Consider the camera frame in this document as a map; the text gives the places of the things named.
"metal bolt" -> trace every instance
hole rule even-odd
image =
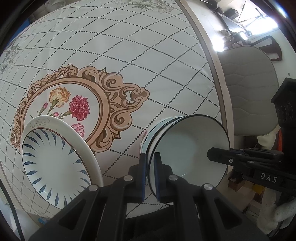
[[[178,179],[178,176],[176,175],[169,175],[168,178],[171,180],[171,181],[176,181]]]
[[[126,175],[126,176],[124,176],[124,178],[123,178],[125,181],[131,181],[131,180],[133,180],[133,176],[131,176],[131,175]]]
[[[210,191],[213,189],[213,186],[209,183],[206,183],[206,184],[204,184],[204,189]]]
[[[89,190],[90,190],[91,192],[94,192],[94,191],[98,190],[98,188],[99,188],[99,187],[98,187],[97,185],[95,185],[95,184],[89,186]]]

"white enamel bowl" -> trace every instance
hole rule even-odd
[[[21,154],[35,190],[59,209],[90,184],[103,186],[91,149],[71,126],[56,117],[38,116],[26,125]]]
[[[230,149],[225,129],[212,117],[190,115],[174,119],[159,129],[149,141],[146,153],[154,192],[155,152],[160,153],[162,163],[171,166],[174,174],[194,185],[211,183],[216,187],[227,170],[227,165],[212,162],[207,157],[207,152],[212,147]]]

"gray chair seat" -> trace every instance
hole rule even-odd
[[[279,88],[269,57],[253,46],[241,46],[218,53],[229,90],[234,134],[262,136],[277,125],[271,98]]]

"blue leaf-shaped mark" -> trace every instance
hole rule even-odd
[[[88,180],[86,180],[86,179],[84,179],[84,178],[81,178],[81,177],[80,177],[80,179],[82,179],[82,180],[85,181],[88,185],[90,185],[90,183],[89,183]]]
[[[30,175],[33,175],[33,174],[36,173],[36,172],[38,172],[38,171],[29,171],[29,172],[27,173],[27,175],[30,176]]]
[[[52,137],[54,138],[54,142],[57,144],[57,137],[55,134],[53,134],[52,132],[50,132],[52,134]]]
[[[31,146],[31,145],[29,145],[29,144],[24,144],[24,146],[29,147],[29,148],[31,148],[31,149],[37,151],[33,146]]]
[[[80,159],[78,159],[76,162],[74,162],[73,164],[75,163],[82,163],[82,161]]]
[[[59,203],[59,195],[57,194],[54,204],[57,205]]]
[[[44,130],[42,130],[42,129],[40,129],[41,131],[42,131],[42,133],[46,136],[46,138],[48,139],[48,142],[49,142],[49,137],[48,137],[48,134],[44,131]]]
[[[31,162],[31,161],[26,161],[25,163],[24,163],[24,165],[30,165],[30,164],[36,164],[35,162]]]
[[[69,154],[68,154],[68,155],[70,155],[72,152],[74,152],[74,151],[73,151],[73,149],[71,148],[71,149],[70,149],[70,152],[69,152]]]
[[[87,176],[88,176],[88,174],[87,174],[86,170],[81,170],[81,171],[78,171],[78,172],[82,172],[83,174],[85,174],[85,175],[87,175]]]
[[[42,138],[41,138],[41,136],[39,135],[39,133],[37,133],[37,132],[35,132],[35,131],[32,131],[36,136],[38,136],[39,137],[39,139],[42,141],[42,143],[43,143],[43,140],[42,140]]]
[[[64,146],[65,146],[65,141],[62,139],[62,144],[63,144],[63,147],[62,149],[64,149]]]
[[[41,180],[41,178],[36,179],[32,184],[36,184],[37,182],[39,182]]]
[[[48,200],[48,199],[50,199],[50,196],[52,195],[52,189],[50,189],[50,191],[49,191],[49,193],[48,193],[48,195],[47,195],[47,197],[46,197],[46,200]]]
[[[33,141],[33,142],[35,142],[38,146],[39,146],[39,144],[38,144],[38,142],[35,140],[35,138],[33,138],[33,137],[30,137],[30,136],[27,136],[31,141]]]
[[[31,154],[31,153],[29,153],[29,152],[25,152],[25,153],[23,153],[23,155],[24,156],[33,156],[33,157],[35,157],[33,154]]]
[[[44,191],[45,187],[46,187],[46,184],[42,188],[40,188],[39,193],[42,193]]]

